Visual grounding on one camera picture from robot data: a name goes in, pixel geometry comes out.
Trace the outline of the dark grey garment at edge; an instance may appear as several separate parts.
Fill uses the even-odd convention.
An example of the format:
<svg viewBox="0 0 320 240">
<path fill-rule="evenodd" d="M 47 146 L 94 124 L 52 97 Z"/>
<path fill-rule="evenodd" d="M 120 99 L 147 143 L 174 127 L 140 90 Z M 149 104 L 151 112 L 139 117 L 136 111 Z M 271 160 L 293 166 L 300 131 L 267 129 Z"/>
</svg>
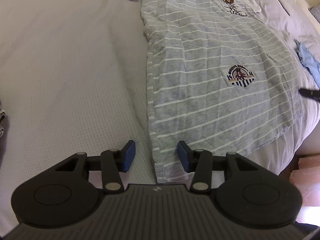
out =
<svg viewBox="0 0 320 240">
<path fill-rule="evenodd" d="M 0 137 L 2 137 L 4 134 L 3 122 L 5 118 L 6 118 L 6 112 L 2 108 L 2 105 L 0 104 Z"/>
</svg>

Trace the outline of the white storage bag with zipper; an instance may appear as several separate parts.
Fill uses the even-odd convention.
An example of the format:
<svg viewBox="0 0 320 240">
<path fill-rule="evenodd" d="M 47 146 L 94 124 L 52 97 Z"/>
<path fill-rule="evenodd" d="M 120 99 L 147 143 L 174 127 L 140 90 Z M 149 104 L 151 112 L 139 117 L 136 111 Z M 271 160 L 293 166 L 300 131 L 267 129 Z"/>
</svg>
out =
<svg viewBox="0 0 320 240">
<path fill-rule="evenodd" d="M 319 60 L 319 22 L 305 0 L 255 0 L 259 16 L 294 52 L 298 40 Z"/>
</svg>

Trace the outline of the grey white striped shirt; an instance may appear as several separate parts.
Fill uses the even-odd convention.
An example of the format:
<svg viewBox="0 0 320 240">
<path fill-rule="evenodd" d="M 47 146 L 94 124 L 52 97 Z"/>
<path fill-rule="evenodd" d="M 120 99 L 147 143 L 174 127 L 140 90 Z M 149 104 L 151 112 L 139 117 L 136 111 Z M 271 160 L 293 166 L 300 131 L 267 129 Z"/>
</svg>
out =
<svg viewBox="0 0 320 240">
<path fill-rule="evenodd" d="M 159 183 L 188 179 L 177 143 L 244 156 L 302 115 L 297 63 L 254 0 L 143 0 L 149 133 Z"/>
</svg>

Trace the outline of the light blue cloth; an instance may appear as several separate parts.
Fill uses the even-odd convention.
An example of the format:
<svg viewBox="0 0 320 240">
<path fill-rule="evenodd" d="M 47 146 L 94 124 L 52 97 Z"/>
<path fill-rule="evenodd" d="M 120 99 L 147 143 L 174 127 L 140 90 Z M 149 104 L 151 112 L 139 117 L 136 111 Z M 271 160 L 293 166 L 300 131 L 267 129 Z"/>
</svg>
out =
<svg viewBox="0 0 320 240">
<path fill-rule="evenodd" d="M 296 54 L 300 60 L 301 65 L 308 70 L 313 77 L 315 83 L 319 87 L 319 61 L 311 54 L 304 44 L 295 40 Z"/>
</svg>

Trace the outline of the light grey bed sheet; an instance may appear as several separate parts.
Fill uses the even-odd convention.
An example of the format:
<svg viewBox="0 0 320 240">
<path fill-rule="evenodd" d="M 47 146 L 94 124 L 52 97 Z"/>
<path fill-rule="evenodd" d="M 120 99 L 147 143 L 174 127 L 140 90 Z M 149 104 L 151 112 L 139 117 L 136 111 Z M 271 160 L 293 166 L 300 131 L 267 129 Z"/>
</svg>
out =
<svg viewBox="0 0 320 240">
<path fill-rule="evenodd" d="M 1 0 L 1 235 L 18 224 L 14 190 L 76 152 L 98 155 L 134 140 L 136 157 L 123 182 L 159 183 L 149 133 L 142 1 Z M 291 53 L 298 89 L 314 88 Z M 246 156 L 276 174 L 319 122 L 319 104 L 299 98 L 302 115 L 295 124 Z M 187 175 L 170 183 L 188 182 Z"/>
</svg>

